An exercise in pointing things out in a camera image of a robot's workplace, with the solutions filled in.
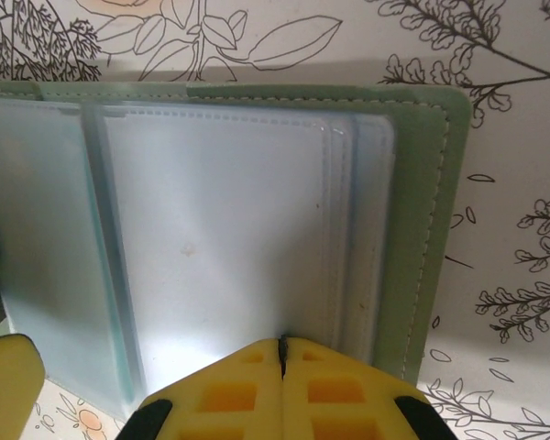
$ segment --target dark slot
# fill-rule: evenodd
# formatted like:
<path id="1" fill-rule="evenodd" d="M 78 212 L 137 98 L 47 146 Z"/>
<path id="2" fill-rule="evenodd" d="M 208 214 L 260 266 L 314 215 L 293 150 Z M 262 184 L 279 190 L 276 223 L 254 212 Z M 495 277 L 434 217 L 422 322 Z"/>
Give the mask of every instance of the dark slot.
<path id="1" fill-rule="evenodd" d="M 155 440 L 172 407 L 171 401 L 161 399 L 136 410 L 116 440 Z"/>
<path id="2" fill-rule="evenodd" d="M 419 440 L 457 440 L 432 405 L 411 396 L 398 397 L 395 403 Z"/>

